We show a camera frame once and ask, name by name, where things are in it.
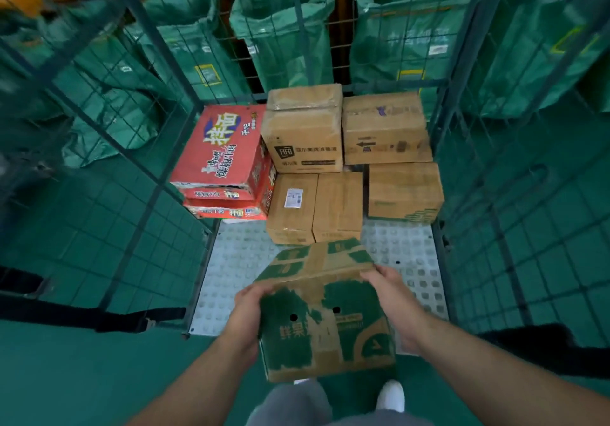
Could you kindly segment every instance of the hand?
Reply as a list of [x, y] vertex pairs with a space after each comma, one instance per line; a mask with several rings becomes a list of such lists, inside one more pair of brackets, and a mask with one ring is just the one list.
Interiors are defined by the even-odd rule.
[[376, 270], [362, 272], [362, 278], [377, 291], [381, 308], [400, 334], [403, 348], [419, 354], [422, 333], [433, 317], [403, 283], [398, 270], [377, 265], [375, 268]]
[[256, 361], [258, 355], [258, 332], [261, 324], [261, 298], [271, 292], [272, 285], [263, 281], [242, 289], [235, 295], [235, 307], [220, 335], [228, 350], [237, 351], [248, 366]]

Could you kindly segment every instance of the white sneaker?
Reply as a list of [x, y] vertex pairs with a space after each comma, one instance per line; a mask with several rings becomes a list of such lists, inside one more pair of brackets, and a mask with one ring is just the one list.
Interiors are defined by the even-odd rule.
[[377, 410], [382, 409], [404, 413], [404, 390], [400, 382], [390, 380], [383, 385], [377, 398]]

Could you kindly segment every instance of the red cardboard box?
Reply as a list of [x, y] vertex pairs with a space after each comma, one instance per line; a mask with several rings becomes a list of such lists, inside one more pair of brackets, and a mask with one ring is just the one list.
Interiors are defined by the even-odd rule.
[[189, 199], [254, 201], [265, 159], [265, 105], [206, 106], [170, 176]]
[[222, 219], [260, 219], [265, 220], [269, 213], [271, 197], [275, 188], [276, 170], [271, 155], [267, 153], [258, 183], [256, 199], [185, 199], [183, 205], [195, 216], [219, 217]]

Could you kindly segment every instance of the cardboard box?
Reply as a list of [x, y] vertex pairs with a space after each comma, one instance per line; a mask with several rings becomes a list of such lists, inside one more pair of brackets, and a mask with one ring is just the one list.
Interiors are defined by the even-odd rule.
[[373, 260], [355, 238], [280, 252], [257, 278], [261, 354], [273, 383], [395, 363], [390, 327], [360, 272]]
[[183, 205], [196, 217], [264, 220], [269, 213], [275, 188], [276, 170], [269, 153], [263, 161], [255, 199], [185, 199]]
[[346, 164], [431, 161], [426, 117], [416, 92], [343, 99]]
[[315, 196], [316, 242], [360, 239], [362, 231], [362, 173], [320, 174]]
[[267, 217], [267, 233], [279, 245], [315, 242], [314, 223], [317, 174], [280, 174]]
[[342, 170], [342, 101], [339, 84], [270, 92], [261, 133], [279, 173]]
[[432, 223], [445, 201], [435, 162], [371, 164], [369, 216]]
[[303, 108], [341, 108], [343, 91], [341, 84], [313, 85], [273, 89], [267, 98], [268, 110]]
[[187, 198], [252, 201], [265, 158], [264, 105], [209, 105], [170, 176]]

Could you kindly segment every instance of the brown cardboard box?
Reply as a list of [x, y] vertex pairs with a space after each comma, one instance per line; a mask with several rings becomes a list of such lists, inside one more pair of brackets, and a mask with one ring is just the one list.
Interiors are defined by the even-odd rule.
[[370, 217], [432, 223], [444, 201], [435, 162], [370, 165]]
[[346, 164], [431, 161], [426, 117], [416, 92], [343, 99]]
[[317, 174], [280, 174], [267, 215], [267, 233], [278, 245], [309, 245], [312, 233]]
[[278, 172], [340, 172], [340, 85], [278, 89], [269, 97], [261, 134]]
[[362, 173], [320, 174], [315, 196], [315, 241], [360, 239], [361, 231]]
[[355, 238], [281, 251], [256, 279], [261, 355], [280, 383], [395, 363], [392, 331], [377, 293], [360, 273], [373, 259]]
[[341, 84], [313, 85], [312, 87], [289, 87], [273, 89], [267, 99], [268, 110], [303, 108], [341, 108], [343, 92]]

